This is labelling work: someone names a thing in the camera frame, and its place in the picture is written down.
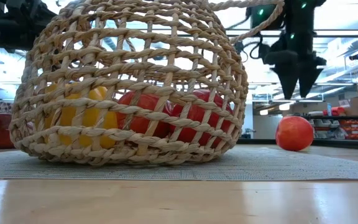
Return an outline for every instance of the wooden table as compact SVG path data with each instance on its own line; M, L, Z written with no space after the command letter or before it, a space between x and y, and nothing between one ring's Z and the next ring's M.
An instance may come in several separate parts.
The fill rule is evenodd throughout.
M0 180L0 223L358 224L358 182Z

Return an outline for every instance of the shelf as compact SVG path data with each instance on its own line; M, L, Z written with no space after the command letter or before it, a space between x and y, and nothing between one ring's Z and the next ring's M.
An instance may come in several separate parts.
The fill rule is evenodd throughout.
M349 120L358 119L358 116L301 116L304 119L335 119L335 120Z
M237 144L276 144L274 139L244 139L239 138ZM358 149L358 140L342 139L315 139L312 146L340 147L347 149Z

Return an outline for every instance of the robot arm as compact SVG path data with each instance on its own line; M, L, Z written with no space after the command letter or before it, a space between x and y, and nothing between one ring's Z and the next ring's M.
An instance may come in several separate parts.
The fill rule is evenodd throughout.
M56 14L41 0L0 0L0 47L8 52L30 50L35 38L54 16Z
M282 15L266 30L282 29L280 38L272 46L259 43L259 58L279 77L286 100L291 99L296 83L300 83L300 95L306 97L326 65L325 59L313 51L314 9L326 0L285 0ZM251 10L251 27L265 21L275 6L256 6Z

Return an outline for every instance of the woven basket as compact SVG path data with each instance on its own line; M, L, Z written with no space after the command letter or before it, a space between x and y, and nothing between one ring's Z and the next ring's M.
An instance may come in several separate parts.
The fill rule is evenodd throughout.
M213 11L258 4L277 7L259 27L229 40ZM31 156L54 162L100 166L210 161L236 144L244 120L247 75L232 44L267 27L282 6L283 0L71 2L46 26L26 56L12 107L11 140ZM146 23L147 31L126 28L135 21ZM107 22L116 27L107 28ZM156 25L170 27L170 34L154 32ZM116 49L107 50L103 42L111 38L117 38ZM138 40L144 42L143 49L133 46ZM151 43L168 47L151 49ZM131 51L124 50L125 44ZM167 63L158 65L156 57L166 57ZM180 60L191 67L178 67ZM106 88L103 97L91 97L99 88ZM207 100L193 94L199 88L209 90ZM119 103L128 91L134 91L131 102ZM156 97L152 110L138 106L142 95ZM214 101L217 97L223 101L220 106ZM164 112L166 102L182 106L180 115ZM187 118L193 106L204 111L202 120ZM94 121L88 121L90 114ZM119 114L125 117L122 127L114 124ZM212 116L218 117L215 126L209 125ZM132 130L135 118L150 120L146 132ZM227 122L223 131L221 126ZM159 123L173 131L156 136ZM195 130L192 141L179 141L180 133L189 128ZM205 133L208 143L200 144Z

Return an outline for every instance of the woven mat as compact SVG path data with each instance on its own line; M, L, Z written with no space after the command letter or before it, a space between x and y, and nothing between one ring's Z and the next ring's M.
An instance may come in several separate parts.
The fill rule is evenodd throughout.
M180 166L90 167L40 161L0 152L0 179L110 180L322 180L358 179L358 162L287 152L267 147L237 147L206 164Z

